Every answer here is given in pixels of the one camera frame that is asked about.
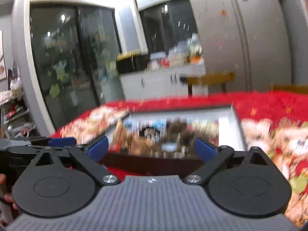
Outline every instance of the human hand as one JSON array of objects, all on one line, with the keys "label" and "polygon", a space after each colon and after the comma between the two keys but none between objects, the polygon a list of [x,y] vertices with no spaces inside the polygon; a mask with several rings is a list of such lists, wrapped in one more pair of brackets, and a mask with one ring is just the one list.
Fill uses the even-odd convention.
[{"label": "human hand", "polygon": [[[6,180],[7,180],[6,175],[0,174],[0,184],[5,184]],[[4,195],[4,199],[5,199],[7,202],[13,203],[13,208],[17,210],[17,206],[16,206],[16,204],[15,204],[14,201],[13,201],[12,193],[6,193],[6,194]]]}]

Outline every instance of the gray ribbed base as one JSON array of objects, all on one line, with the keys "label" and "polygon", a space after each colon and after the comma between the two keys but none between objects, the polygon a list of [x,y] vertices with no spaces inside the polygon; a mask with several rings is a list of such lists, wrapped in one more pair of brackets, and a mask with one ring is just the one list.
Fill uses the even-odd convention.
[{"label": "gray ribbed base", "polygon": [[231,215],[214,205],[202,187],[188,186],[178,176],[127,176],[117,186],[103,187],[89,206],[73,215],[39,219],[24,214],[7,230],[291,231],[296,228],[282,214],[263,219]]}]

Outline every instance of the round black disc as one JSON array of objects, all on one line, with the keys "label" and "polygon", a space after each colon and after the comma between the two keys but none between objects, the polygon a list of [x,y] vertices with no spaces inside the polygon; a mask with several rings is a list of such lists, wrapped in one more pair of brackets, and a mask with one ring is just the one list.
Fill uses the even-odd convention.
[{"label": "round black disc", "polygon": [[291,197],[291,187],[278,170],[255,164],[216,174],[208,192],[219,207],[249,218],[283,213]]},{"label": "round black disc", "polygon": [[80,171],[45,165],[20,177],[12,194],[22,212],[41,218],[56,218],[86,206],[94,197],[95,183]]}]

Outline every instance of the dark window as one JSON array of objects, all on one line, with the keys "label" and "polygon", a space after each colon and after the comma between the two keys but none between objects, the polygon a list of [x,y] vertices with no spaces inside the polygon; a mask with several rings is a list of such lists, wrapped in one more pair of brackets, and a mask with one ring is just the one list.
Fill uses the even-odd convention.
[{"label": "dark window", "polygon": [[169,50],[198,33],[189,0],[171,0],[140,11],[149,53]]},{"label": "dark window", "polygon": [[105,84],[118,79],[121,51],[113,9],[35,4],[30,22],[35,71],[56,129],[110,101]]}]

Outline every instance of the gray wall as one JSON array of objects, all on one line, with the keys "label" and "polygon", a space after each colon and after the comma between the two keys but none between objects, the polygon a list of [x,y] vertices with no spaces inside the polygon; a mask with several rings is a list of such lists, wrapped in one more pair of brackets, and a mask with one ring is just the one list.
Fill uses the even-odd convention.
[{"label": "gray wall", "polygon": [[[93,3],[100,3],[109,6],[114,5],[114,0],[87,0]],[[34,88],[30,80],[30,71],[27,64],[27,55],[25,47],[25,35],[24,35],[24,0],[15,0],[12,10],[12,46],[13,57],[16,60],[16,64],[20,70],[20,76],[23,82],[25,98],[27,105],[30,108],[33,120],[38,127],[41,135],[49,135],[50,132],[47,128],[46,122],[43,118],[43,112],[41,111],[36,96],[34,94]]]},{"label": "gray wall", "polygon": [[[11,12],[12,4],[0,5],[0,30],[2,30],[3,53],[6,72],[8,68],[13,66],[12,44],[11,44]],[[0,92],[7,90],[7,79],[0,81]]]},{"label": "gray wall", "polygon": [[308,84],[308,25],[304,0],[281,0],[292,56],[292,82]]},{"label": "gray wall", "polygon": [[115,0],[115,5],[120,14],[127,52],[140,49],[129,0]]}]

